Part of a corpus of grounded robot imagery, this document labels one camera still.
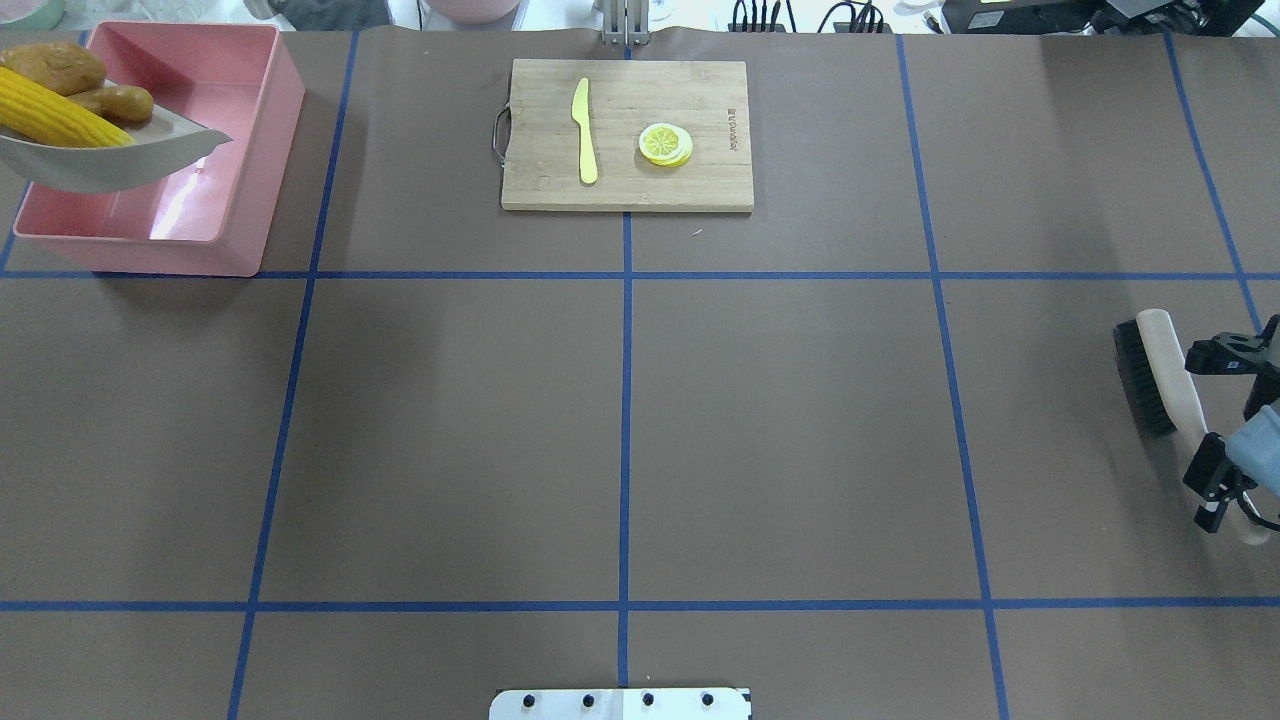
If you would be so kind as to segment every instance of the lemon slice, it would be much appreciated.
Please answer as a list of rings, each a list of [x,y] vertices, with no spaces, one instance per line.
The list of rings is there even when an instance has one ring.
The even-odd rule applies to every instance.
[[[654,123],[640,133],[640,154],[654,165],[676,168],[694,154],[694,138],[682,127]]]

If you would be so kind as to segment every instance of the yellow plastic knife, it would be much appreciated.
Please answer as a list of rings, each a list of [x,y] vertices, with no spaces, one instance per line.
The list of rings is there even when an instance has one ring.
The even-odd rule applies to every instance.
[[[591,115],[586,106],[588,79],[577,81],[573,91],[573,122],[577,123],[577,177],[586,184],[595,184],[595,147],[591,145]]]

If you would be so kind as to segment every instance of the black bristles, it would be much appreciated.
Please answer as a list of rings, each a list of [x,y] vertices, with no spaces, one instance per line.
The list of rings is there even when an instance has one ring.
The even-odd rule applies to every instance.
[[[1166,436],[1178,428],[1165,410],[1160,398],[1156,377],[1151,373],[1147,348],[1142,345],[1138,322],[1129,320],[1116,325],[1112,333],[1116,342],[1116,361],[1120,369],[1120,382],[1134,415],[1142,423],[1142,429],[1156,436]]]

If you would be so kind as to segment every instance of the blue tape line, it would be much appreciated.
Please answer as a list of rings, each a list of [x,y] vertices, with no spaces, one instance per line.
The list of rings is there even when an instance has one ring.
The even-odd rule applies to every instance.
[[[634,612],[850,612],[982,610],[980,600],[635,600]]]
[[[929,273],[910,270],[751,272],[751,270],[641,270],[637,281],[927,281]]]
[[[257,603],[259,612],[617,612],[618,603],[600,601],[367,601],[367,602],[270,602]]]
[[[6,278],[13,279],[128,279],[128,281],[301,281],[307,278],[306,270],[270,270],[252,278],[228,275],[170,275],[164,273],[96,273],[93,270],[9,270]]]
[[[942,336],[942,356],[947,369],[947,388],[951,393],[951,416],[956,428],[956,443],[960,451],[960,471],[964,477],[965,502],[969,506],[969,532],[973,537],[973,555],[978,566],[978,588],[983,602],[991,601],[991,580],[987,575],[987,551],[982,541],[982,520],[978,514],[978,493],[973,486],[973,468],[969,462],[969,439],[964,424],[964,409],[960,404],[960,384],[956,380],[955,356],[951,348],[951,329],[947,323],[946,300],[942,295],[937,245],[933,237],[933,215],[929,211],[929,193],[924,182],[924,163],[920,155],[920,137],[915,124],[915,106],[911,101],[911,78],[906,64],[906,46],[901,35],[893,36],[897,45],[899,74],[902,78],[902,102],[906,109],[906,128],[911,141],[911,164],[915,167],[915,191],[920,201],[920,223],[924,228],[924,245],[929,254],[929,274],[933,279],[933,305],[938,315],[938,329]],[[1009,720],[1009,700],[1005,693],[1005,673],[1000,660],[1000,638],[996,633],[996,615],[988,607],[983,611],[987,626],[987,647],[991,653],[991,675],[996,692],[996,707],[1001,720]]]
[[[631,213],[622,214],[622,419],[618,487],[618,687],[627,687],[631,601],[631,347],[635,283],[632,282]]]
[[[539,272],[539,270],[320,270],[316,278],[392,279],[392,281],[621,281],[618,272]]]
[[[5,245],[8,251],[13,238]],[[1092,270],[264,270],[252,278],[170,275],[160,273],[95,273],[92,270],[8,270],[13,279],[207,279],[207,281],[1114,281],[1221,282],[1236,273],[1111,273]],[[1280,273],[1244,273],[1249,279],[1280,279]]]
[[[114,601],[6,600],[0,612],[618,612],[623,603],[586,601]],[[1164,607],[1280,607],[1280,596],[1151,596],[888,600],[631,600],[628,612],[922,612],[1020,610],[1158,610]]]
[[[1234,281],[1235,273],[965,272],[941,270],[945,281]]]
[[[244,612],[247,602],[147,600],[8,600],[0,612]]]
[[[1196,150],[1196,161],[1199,163],[1201,174],[1204,176],[1204,187],[1208,188],[1208,199],[1213,204],[1213,214],[1217,215],[1217,227],[1222,231],[1226,252],[1231,256],[1231,266],[1235,268],[1235,279],[1240,283],[1240,292],[1244,295],[1244,306],[1248,307],[1249,319],[1253,320],[1253,332],[1262,332],[1258,309],[1253,302],[1249,282],[1244,277],[1244,264],[1240,263],[1240,254],[1235,247],[1235,240],[1231,237],[1231,225],[1226,222],[1226,213],[1222,210],[1222,201],[1217,195],[1217,183],[1213,182],[1213,173],[1210,172],[1208,160],[1204,158],[1199,132],[1196,129],[1196,118],[1192,117],[1192,104],[1187,100],[1183,72],[1178,65],[1178,53],[1174,50],[1174,36],[1167,31],[1165,32],[1165,53],[1169,55],[1169,69],[1174,73],[1174,87],[1178,88],[1178,101],[1183,106],[1183,119],[1187,120],[1187,132],[1190,133],[1192,147]]]
[[[995,610],[1280,607],[1280,597],[1053,597],[993,600]]]
[[[236,674],[232,676],[232,700],[227,705],[227,720],[236,720],[239,715],[241,693],[244,689],[244,671],[248,670],[248,646],[253,642],[253,620],[256,614],[252,606],[244,614],[244,626],[241,628],[241,647],[236,656]]]
[[[253,635],[255,606],[262,588],[262,569],[266,565],[266,548],[271,538],[271,524],[275,518],[275,498],[280,487],[280,470],[284,466],[284,448],[289,437],[289,423],[293,418],[293,398],[298,388],[298,374],[302,368],[302,350],[306,346],[307,325],[311,322],[311,301],[315,297],[316,270],[320,265],[320,252],[324,245],[325,225],[329,219],[329,200],[333,195],[333,181],[338,169],[338,155],[342,149],[342,131],[347,119],[347,104],[351,99],[351,78],[356,67],[356,50],[360,46],[360,32],[351,35],[351,49],[347,53],[347,70],[342,81],[342,100],[338,102],[338,118],[333,128],[333,142],[329,150],[329,168],[325,172],[324,195],[316,218],[316,233],[311,245],[311,265],[307,287],[302,295],[302,310],[298,314],[298,331],[293,341],[293,359],[289,363],[289,379],[284,389],[284,404],[280,410],[280,427],[275,439],[275,455],[271,460],[271,477],[266,488],[266,502],[262,507],[262,525],[257,536],[257,551],[253,556],[253,575],[250,580],[248,603],[244,614],[244,628],[241,635],[239,655],[236,659],[236,675],[232,680],[232,697],[228,703],[227,720],[236,720],[239,712],[241,693],[244,689],[244,669],[248,666],[250,644]]]

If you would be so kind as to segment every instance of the potato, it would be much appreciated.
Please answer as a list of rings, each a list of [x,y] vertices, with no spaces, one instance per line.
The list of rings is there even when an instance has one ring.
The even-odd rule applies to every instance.
[[[0,65],[59,95],[102,87],[106,65],[74,42],[15,45],[0,53]]]
[[[151,94],[132,85],[77,92],[68,100],[116,124],[142,124],[151,119],[151,110],[155,108]]]

